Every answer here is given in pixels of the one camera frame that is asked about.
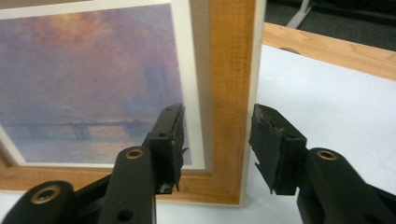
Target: floor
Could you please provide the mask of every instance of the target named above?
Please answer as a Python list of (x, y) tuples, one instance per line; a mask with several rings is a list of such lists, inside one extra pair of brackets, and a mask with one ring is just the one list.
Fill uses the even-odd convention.
[[(268, 0), (265, 21), (286, 26), (301, 3), (302, 0)], [(314, 6), (300, 30), (396, 51), (396, 10), (346, 10), (326, 0), (311, 3)]]

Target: wooden frame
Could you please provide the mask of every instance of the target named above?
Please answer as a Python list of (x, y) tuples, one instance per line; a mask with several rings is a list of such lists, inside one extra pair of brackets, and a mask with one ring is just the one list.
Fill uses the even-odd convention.
[[(35, 5), (65, 1), (37, 0)], [(0, 8), (26, 7), (25, 0), (5, 1)], [(213, 111), (213, 166), (207, 175), (183, 175), (180, 192), (159, 199), (195, 203), (240, 204), (244, 189), (244, 161), (248, 158), (247, 120), (254, 102), (251, 87), (257, 72), (252, 58), (253, 39), (262, 34), (262, 1), (208, 0), (210, 17), (210, 72)], [(0, 155), (0, 189), (27, 190), (49, 180), (62, 179), (80, 189), (108, 175), (109, 170), (29, 168), (11, 166)]]

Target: wooden board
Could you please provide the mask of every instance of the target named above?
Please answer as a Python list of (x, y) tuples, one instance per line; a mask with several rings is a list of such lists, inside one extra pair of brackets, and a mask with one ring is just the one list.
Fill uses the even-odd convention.
[(396, 52), (394, 51), (316, 35), (272, 23), (264, 24), (262, 43), (279, 49), (293, 49), (304, 56), (326, 63), (396, 80)]

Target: purple sky in painting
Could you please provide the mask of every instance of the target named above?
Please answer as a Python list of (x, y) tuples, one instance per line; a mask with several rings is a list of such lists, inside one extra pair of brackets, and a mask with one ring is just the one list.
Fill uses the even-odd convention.
[(155, 120), (182, 102), (169, 5), (0, 21), (2, 123)]

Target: painting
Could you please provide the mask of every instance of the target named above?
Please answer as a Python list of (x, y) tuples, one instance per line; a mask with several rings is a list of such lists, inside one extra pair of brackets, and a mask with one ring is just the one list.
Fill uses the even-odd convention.
[(185, 167), (205, 169), (191, 21), (175, 13), (182, 1), (108, 2), (3, 10), (7, 154), (22, 166), (111, 167), (163, 108), (183, 103)]

